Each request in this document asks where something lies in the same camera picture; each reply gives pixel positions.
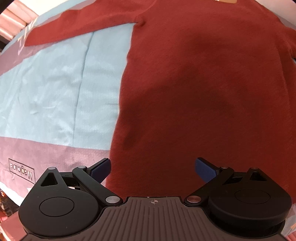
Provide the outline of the pink window frame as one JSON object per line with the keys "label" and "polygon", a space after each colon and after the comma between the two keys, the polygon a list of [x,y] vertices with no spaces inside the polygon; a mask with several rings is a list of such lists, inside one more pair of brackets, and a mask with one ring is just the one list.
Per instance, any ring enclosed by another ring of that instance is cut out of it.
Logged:
{"label": "pink window frame", "polygon": [[11,41],[38,16],[22,1],[1,1],[1,37]]}

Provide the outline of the dark red knit sweater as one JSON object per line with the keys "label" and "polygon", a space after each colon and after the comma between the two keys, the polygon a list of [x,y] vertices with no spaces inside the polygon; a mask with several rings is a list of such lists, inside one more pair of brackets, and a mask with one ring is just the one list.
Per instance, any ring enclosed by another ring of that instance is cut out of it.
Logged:
{"label": "dark red knit sweater", "polygon": [[95,1],[26,45],[129,23],[107,188],[186,197],[202,157],[258,167],[295,197],[295,30],[256,1]]}

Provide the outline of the blue and mauve bedsheet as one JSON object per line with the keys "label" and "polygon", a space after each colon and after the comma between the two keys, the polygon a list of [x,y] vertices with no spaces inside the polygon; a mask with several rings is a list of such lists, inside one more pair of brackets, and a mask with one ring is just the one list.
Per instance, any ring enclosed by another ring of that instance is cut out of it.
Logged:
{"label": "blue and mauve bedsheet", "polygon": [[[68,1],[50,10],[1,50],[1,189],[18,204],[17,216],[49,167],[63,173],[104,158],[111,161],[133,24],[26,45],[32,29],[94,2]],[[295,30],[295,1],[256,2]],[[102,180],[106,188],[108,176]],[[205,181],[198,177],[203,186]],[[187,206],[182,196],[122,198],[121,205],[104,208],[89,228],[68,237],[27,233],[19,217],[16,225],[21,228],[20,240],[295,240],[295,197],[290,197],[292,207],[276,234],[225,232],[203,209]]]}

